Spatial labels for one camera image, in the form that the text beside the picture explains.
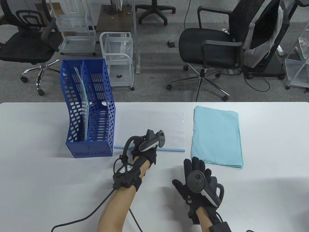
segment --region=gray carpet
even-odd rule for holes
[[[136,1],[137,4],[149,3],[147,1]],[[166,13],[168,26],[163,26],[163,22],[156,15],[151,15],[143,20],[142,25],[138,25],[138,45],[142,52],[141,73],[135,75],[135,91],[128,87],[114,87],[113,94],[115,101],[193,101],[197,88],[197,81],[178,83],[173,85],[173,89],[165,89],[170,80],[195,76],[192,71],[184,72],[182,62],[177,48],[169,49],[166,42],[169,39],[176,39],[184,30],[184,17],[188,8],[189,0],[164,0],[162,5],[176,6],[176,14]],[[198,27],[196,9],[199,5],[218,6],[226,9],[233,9],[237,0],[204,0],[192,1],[186,19],[186,28]],[[292,23],[282,40],[282,47],[289,51],[299,33],[304,29],[309,20],[309,8],[298,8],[295,12]],[[227,16],[214,13],[202,13],[203,27],[212,29],[226,28]],[[0,42],[5,42],[17,29],[13,26],[1,26]],[[53,58],[81,58],[86,56],[64,55],[56,53]],[[59,69],[61,63],[54,65]],[[31,64],[12,63],[0,61],[0,103],[2,102],[57,102],[64,101],[59,75],[56,73],[45,73],[42,79],[42,89],[44,96],[39,96],[35,87],[37,73],[30,73],[28,83],[19,80],[20,73],[34,67]],[[217,85],[221,86],[231,97],[229,101],[308,101],[309,93],[304,94],[301,88],[291,88],[285,90],[286,79],[280,81],[276,78],[266,78],[270,83],[268,92],[257,92],[246,85],[243,75],[224,76],[215,78],[210,76]],[[260,90],[266,90],[267,84],[261,78],[248,81],[252,86]],[[210,85],[203,83],[199,95],[199,101],[221,101],[222,94]]]

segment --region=hand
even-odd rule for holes
[[[204,207],[208,213],[209,219],[215,225],[220,223],[220,220],[216,216],[217,207],[214,207],[209,200],[200,193],[192,192],[187,185],[187,176],[190,172],[194,170],[199,170],[204,173],[208,183],[211,182],[211,170],[205,170],[205,163],[202,160],[199,160],[197,157],[192,158],[192,162],[189,159],[184,160],[184,175],[186,179],[186,184],[183,185],[179,180],[174,179],[172,181],[173,185],[180,193],[181,197],[186,201],[186,204],[190,206],[190,211],[188,217],[192,219],[194,224],[199,224],[199,219],[196,214],[196,210],[200,207]]]
[[[140,152],[139,151],[139,146],[144,142],[145,140],[141,139],[140,140],[134,140],[134,150],[131,152],[133,160],[135,159],[136,156],[144,156],[146,157],[149,162],[150,166],[154,163],[156,163],[156,158],[157,158],[157,146],[154,148],[150,148],[147,151]]]

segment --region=white wire basket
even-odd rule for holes
[[[130,32],[103,32],[102,56],[106,61],[111,86],[130,86],[134,90],[133,40]]]

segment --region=light blue towel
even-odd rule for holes
[[[205,163],[243,168],[237,112],[197,106],[193,130],[191,157]]]

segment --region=black office chair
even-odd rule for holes
[[[167,18],[166,16],[162,13],[162,11],[166,10],[172,10],[172,14],[176,13],[176,8],[173,6],[158,6],[158,0],[151,0],[151,5],[136,5],[135,6],[135,11],[137,9],[144,9],[146,10],[139,18],[138,18],[138,23],[142,24],[142,20],[147,17],[150,14],[157,14],[159,15],[163,21],[164,21],[164,26],[167,25]]]
[[[273,35],[279,4],[280,0],[241,0],[233,11],[200,6],[197,10],[200,28],[186,29],[179,38],[180,57],[187,63],[184,70],[187,71],[190,67],[198,76],[170,83],[198,79],[199,84],[195,96],[195,101],[197,101],[202,80],[205,80],[224,93],[222,100],[227,101],[230,95],[206,78],[207,75],[213,73],[219,77],[221,70],[206,74],[207,68],[240,69],[246,52],[265,43]],[[229,33],[222,30],[202,29],[201,11],[228,15]],[[201,71],[197,71],[190,64],[202,65]],[[171,90],[172,85],[169,84],[166,88]]]
[[[44,91],[40,85],[45,71],[60,73],[50,67],[60,59],[46,64],[59,51],[58,46],[62,42],[56,19],[50,16],[45,0],[0,0],[0,4],[4,13],[0,18],[0,26],[10,24],[17,26],[19,30],[6,43],[0,43],[0,60],[40,64],[39,67],[23,71],[20,79],[26,83],[28,78],[24,74],[40,70],[36,89],[42,96]],[[42,4],[48,22],[44,22],[41,12],[36,10],[36,4]]]

